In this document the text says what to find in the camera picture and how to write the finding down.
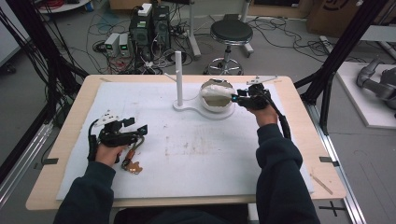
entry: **white vertical rod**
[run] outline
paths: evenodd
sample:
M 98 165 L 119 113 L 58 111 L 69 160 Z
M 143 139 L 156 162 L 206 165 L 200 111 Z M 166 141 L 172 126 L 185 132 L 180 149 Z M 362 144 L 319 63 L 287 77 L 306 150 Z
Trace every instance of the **white vertical rod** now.
M 181 52 L 175 51 L 176 58 L 176 84 L 177 84 L 177 105 L 183 106 L 183 71 L 181 68 Z

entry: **black metal pole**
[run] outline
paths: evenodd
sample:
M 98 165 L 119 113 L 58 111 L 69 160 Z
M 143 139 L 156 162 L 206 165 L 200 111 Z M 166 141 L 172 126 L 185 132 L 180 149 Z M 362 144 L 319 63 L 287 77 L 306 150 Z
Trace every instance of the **black metal pole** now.
M 308 90 L 302 94 L 302 99 L 311 105 L 314 105 L 320 94 L 325 91 L 322 97 L 319 121 L 320 127 L 325 134 L 328 134 L 327 118 L 332 79 L 387 2 L 388 0 L 365 0 L 322 67 L 315 74 L 294 84 L 296 88 L 299 88 L 311 82 Z

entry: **dark sleeve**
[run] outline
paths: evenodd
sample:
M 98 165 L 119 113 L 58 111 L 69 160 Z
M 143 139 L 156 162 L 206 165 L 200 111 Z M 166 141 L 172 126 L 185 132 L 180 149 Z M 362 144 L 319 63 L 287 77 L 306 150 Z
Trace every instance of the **dark sleeve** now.
M 114 200 L 111 189 L 115 171 L 91 161 L 83 177 L 73 182 L 55 216 L 54 223 L 109 223 Z
M 276 124 L 260 127 L 257 162 L 262 168 L 256 204 L 260 223 L 320 223 L 300 167 L 298 148 Z

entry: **gray floor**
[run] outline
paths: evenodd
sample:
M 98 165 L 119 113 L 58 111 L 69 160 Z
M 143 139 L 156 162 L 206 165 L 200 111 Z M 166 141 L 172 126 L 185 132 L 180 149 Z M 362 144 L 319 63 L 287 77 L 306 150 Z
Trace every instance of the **gray floor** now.
M 127 27 L 128 13 L 112 12 L 101 9 L 92 13 L 83 10 L 73 10 L 56 15 L 62 34 L 75 59 L 90 74 L 99 74 L 90 58 L 82 50 L 87 50 L 101 67 L 106 67 L 106 59 L 92 51 L 92 44 L 98 40 L 106 39 L 105 35 L 88 34 L 98 32 L 97 23 L 120 23 L 114 27 L 114 32 L 122 27 Z M 212 19 L 203 17 L 196 20 L 196 26 L 204 26 L 197 34 L 207 34 Z M 307 41 L 318 41 L 317 35 L 308 34 L 304 21 L 286 21 L 286 29 L 299 34 L 302 40 L 300 45 Z M 285 35 L 282 30 L 263 31 L 265 38 L 273 44 L 291 47 L 293 37 Z M 293 81 L 317 71 L 321 62 L 307 57 L 292 48 L 274 47 L 268 43 L 264 36 L 255 31 L 251 46 L 255 52 L 246 58 L 246 53 L 241 49 L 233 49 L 233 58 L 245 68 L 246 75 L 280 75 L 291 77 Z M 198 61 L 183 67 L 184 74 L 200 75 L 205 66 L 213 59 L 223 54 L 225 47 L 212 40 L 207 35 L 197 36 L 198 44 L 203 54 Z M 385 63 L 395 63 L 374 43 L 360 42 L 354 48 L 351 56 L 369 62 L 375 55 L 380 55 Z M 310 49 L 299 49 L 315 58 L 324 61 L 326 56 L 315 56 Z M 0 131 L 1 146 L 0 162 L 15 147 L 23 133 L 27 130 L 33 119 L 38 115 L 45 104 L 44 84 L 35 74 L 32 65 L 23 53 L 18 53 L 11 62 L 17 68 L 16 74 L 7 74 L 4 69 L 0 75 Z M 174 74 L 175 67 L 163 69 L 164 72 Z M 329 114 L 329 132 L 332 142 L 337 150 L 340 161 L 346 171 L 347 178 L 355 192 L 361 210 L 367 223 L 396 223 L 396 182 L 393 171 L 396 165 L 396 131 L 385 129 L 366 128 L 356 109 L 348 99 L 346 92 L 335 78 L 333 83 L 331 109 Z M 38 177 L 40 171 L 33 165 L 40 160 L 44 149 L 42 148 L 32 167 L 27 171 L 14 193 L 10 196 L 5 206 L 0 210 L 1 223 L 51 223 L 56 211 L 28 211 L 25 208 L 27 197 Z M 336 207 L 344 207 L 342 202 L 333 202 Z M 315 206 L 322 223 L 350 223 L 345 211 L 339 210 L 336 214 L 332 210 L 319 209 L 320 206 L 330 206 L 329 201 L 317 201 Z

